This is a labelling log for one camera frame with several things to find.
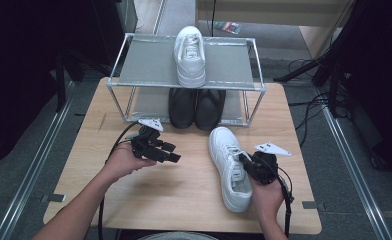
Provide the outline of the black curtain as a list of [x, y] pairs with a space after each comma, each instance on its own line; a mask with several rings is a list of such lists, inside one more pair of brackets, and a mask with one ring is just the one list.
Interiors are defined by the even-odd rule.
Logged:
[[118, 0], [0, 0], [0, 160], [60, 90], [60, 54], [107, 64], [123, 31]]
[[356, 0], [333, 49], [373, 165], [392, 170], [392, 0]]

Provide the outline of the grey table bracket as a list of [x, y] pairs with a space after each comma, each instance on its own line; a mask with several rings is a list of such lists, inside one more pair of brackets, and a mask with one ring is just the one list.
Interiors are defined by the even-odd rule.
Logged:
[[325, 211], [326, 207], [323, 203], [316, 201], [303, 201], [302, 206], [304, 209], [316, 209], [318, 211]]
[[41, 197], [41, 202], [63, 202], [65, 198], [64, 194], [48, 194]]

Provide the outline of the metal shoe rack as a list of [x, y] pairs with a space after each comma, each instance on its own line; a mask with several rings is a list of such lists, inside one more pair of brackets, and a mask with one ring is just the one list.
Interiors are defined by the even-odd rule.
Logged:
[[[205, 89], [224, 90], [222, 125], [248, 126], [266, 92], [253, 38], [205, 37]], [[106, 86], [125, 122], [168, 117], [168, 92], [180, 86], [173, 36], [125, 35]]]

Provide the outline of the person's grey clothing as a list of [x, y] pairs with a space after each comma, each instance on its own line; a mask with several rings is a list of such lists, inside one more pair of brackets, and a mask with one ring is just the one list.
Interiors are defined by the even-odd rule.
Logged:
[[137, 240], [219, 240], [210, 235], [194, 232], [164, 232], [140, 237]]

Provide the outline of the black tripod stand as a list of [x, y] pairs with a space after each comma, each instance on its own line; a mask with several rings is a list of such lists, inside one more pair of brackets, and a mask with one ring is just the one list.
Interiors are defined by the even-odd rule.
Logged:
[[324, 54], [322, 54], [319, 58], [317, 59], [312, 59], [309, 61], [308, 64], [301, 66], [300, 68], [288, 73], [287, 75], [284, 75], [282, 77], [274, 78], [274, 82], [288, 82], [298, 76], [300, 76], [303, 73], [306, 73], [314, 68], [317, 70], [322, 70], [331, 65], [331, 63], [334, 61], [336, 58], [336, 54], [333, 53], [331, 50], [328, 50]]

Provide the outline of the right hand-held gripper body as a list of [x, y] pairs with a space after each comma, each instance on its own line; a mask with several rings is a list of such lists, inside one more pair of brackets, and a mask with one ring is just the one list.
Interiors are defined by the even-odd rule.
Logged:
[[254, 146], [255, 153], [252, 155], [254, 167], [253, 178], [263, 185], [274, 182], [278, 177], [277, 155], [291, 156], [292, 153], [272, 142]]

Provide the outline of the metal floor rail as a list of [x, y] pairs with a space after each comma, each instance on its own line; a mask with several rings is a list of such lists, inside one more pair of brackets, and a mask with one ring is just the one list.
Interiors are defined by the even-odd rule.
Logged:
[[392, 233], [349, 146], [340, 123], [332, 116], [329, 109], [324, 110], [323, 114], [377, 240], [392, 240]]
[[70, 109], [73, 95], [76, 92], [78, 83], [70, 82], [66, 88], [65, 105], [55, 114], [44, 138], [34, 155], [31, 164], [19, 185], [17, 192], [8, 205], [8, 209], [0, 223], [0, 240], [9, 240], [23, 209], [31, 195], [32, 189], [40, 175], [40, 172], [46, 162], [47, 156], [53, 146], [59, 130]]

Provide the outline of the black metal stand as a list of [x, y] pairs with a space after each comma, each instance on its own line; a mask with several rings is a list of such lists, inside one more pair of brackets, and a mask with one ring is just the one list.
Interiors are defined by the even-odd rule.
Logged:
[[56, 56], [56, 86], [57, 86], [57, 108], [59, 112], [66, 103], [65, 73], [68, 73], [73, 81], [81, 81], [84, 73], [79, 65], [78, 57], [72, 50], [62, 48]]

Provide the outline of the black shoe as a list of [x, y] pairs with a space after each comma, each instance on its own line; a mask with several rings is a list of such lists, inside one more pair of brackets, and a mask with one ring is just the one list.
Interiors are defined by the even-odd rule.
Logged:
[[184, 129], [193, 124], [196, 96], [195, 89], [172, 88], [169, 90], [169, 121], [174, 127]]
[[202, 89], [198, 92], [195, 124], [210, 131], [220, 122], [226, 98], [225, 90]]

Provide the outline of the white sneaker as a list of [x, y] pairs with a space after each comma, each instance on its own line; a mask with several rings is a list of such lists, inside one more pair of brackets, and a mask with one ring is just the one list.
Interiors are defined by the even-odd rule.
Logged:
[[184, 27], [174, 44], [179, 84], [185, 88], [198, 88], [205, 84], [205, 50], [203, 37], [195, 26]]
[[221, 181], [221, 192], [226, 208], [241, 213], [248, 209], [252, 186], [243, 161], [249, 160], [235, 135], [226, 127], [213, 129], [209, 136], [209, 153]]

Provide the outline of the person's right hand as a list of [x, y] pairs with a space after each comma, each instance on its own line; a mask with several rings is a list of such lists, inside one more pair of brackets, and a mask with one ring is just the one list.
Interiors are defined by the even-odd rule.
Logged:
[[253, 196], [252, 201], [259, 220], [275, 220], [278, 210], [284, 201], [281, 185], [278, 180], [262, 185], [253, 178], [250, 179]]

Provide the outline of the light wooden cabinet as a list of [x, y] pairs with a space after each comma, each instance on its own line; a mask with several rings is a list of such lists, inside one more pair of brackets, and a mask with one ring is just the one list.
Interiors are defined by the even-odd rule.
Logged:
[[299, 26], [312, 57], [319, 57], [356, 0], [195, 0], [195, 22], [210, 20]]

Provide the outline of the colourful packet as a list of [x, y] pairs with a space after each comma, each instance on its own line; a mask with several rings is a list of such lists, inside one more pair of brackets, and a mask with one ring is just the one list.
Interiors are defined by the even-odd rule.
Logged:
[[213, 26], [215, 29], [235, 35], [239, 34], [241, 30], [241, 26], [235, 22], [214, 21]]

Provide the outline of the person's left hand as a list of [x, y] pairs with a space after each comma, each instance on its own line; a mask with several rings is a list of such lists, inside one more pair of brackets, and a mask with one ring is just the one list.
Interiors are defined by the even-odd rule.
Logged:
[[144, 167], [155, 166], [156, 161], [151, 159], [136, 158], [130, 143], [121, 143], [109, 156], [101, 174], [109, 183], [114, 183], [120, 178]]

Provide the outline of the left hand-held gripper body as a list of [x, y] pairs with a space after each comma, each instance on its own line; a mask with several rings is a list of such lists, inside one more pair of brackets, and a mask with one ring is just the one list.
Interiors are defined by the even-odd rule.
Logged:
[[126, 137], [132, 145], [132, 151], [136, 158], [148, 158], [151, 160], [161, 160], [163, 151], [159, 149], [162, 145], [158, 139], [160, 133], [164, 130], [159, 119], [139, 119], [141, 125], [139, 131]]

